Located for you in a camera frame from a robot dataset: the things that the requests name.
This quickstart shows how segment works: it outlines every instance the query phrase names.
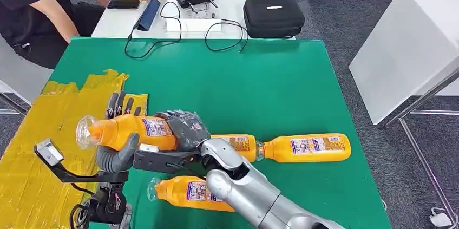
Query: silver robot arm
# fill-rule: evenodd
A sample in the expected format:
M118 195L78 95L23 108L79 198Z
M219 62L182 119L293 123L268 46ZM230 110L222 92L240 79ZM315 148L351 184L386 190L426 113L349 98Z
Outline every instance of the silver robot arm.
M261 172L223 139L208 139L201 146L206 185L255 228L344 229L312 214L274 187Z

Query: white chair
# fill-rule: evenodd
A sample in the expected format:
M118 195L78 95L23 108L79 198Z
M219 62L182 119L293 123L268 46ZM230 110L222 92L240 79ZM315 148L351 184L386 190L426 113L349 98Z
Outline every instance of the white chair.
M16 109L0 110L0 114L21 114L17 109L19 105L9 100L5 93L14 93L31 105L53 71L19 57L1 36L0 62L0 99Z

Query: gray carpet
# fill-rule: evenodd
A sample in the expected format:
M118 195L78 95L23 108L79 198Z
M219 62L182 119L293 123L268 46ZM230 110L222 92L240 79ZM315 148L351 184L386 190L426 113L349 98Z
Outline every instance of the gray carpet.
M297 1L306 17L305 26L297 38L325 42L379 192L388 205L392 227L434 228L428 215L432 206L441 207L441 203L408 138L399 124L391 129L372 125L348 67L391 0ZM425 107L455 109L458 105L456 97L436 97ZM20 121L17 117L0 119L0 153L3 153ZM457 210L458 119L409 116L407 123L451 205Z

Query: bottle cap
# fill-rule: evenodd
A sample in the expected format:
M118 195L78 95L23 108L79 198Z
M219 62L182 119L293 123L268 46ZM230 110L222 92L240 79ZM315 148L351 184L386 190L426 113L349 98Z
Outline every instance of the bottle cap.
M102 127L97 125L97 119L87 115L76 126L76 143L82 149L98 145L102 139Z
M147 187L147 197L148 200L154 201L156 199L164 199L166 195L167 185L165 183L161 184L160 179L152 178Z
M260 161L265 158L265 148L261 141L255 141L257 153L255 155L255 160Z

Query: green table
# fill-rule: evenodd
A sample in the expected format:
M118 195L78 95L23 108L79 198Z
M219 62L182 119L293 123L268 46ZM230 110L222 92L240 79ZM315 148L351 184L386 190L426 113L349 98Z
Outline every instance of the green table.
M352 154L345 161L263 160L254 165L286 197L345 228L390 228L322 41L250 40L242 53L237 48L213 53L202 40L183 40L156 49L144 60L124 55L125 42L72 40L50 79L76 82L81 88L89 74L113 68L130 75L127 92L149 94L150 114L167 109L196 111L213 134L248 133L260 141L280 135L346 134ZM151 42L132 46L142 53ZM211 42L224 47L233 41ZM124 193L134 206L134 228L251 228L237 213L150 202L146 188L154 176L166 178L130 171Z

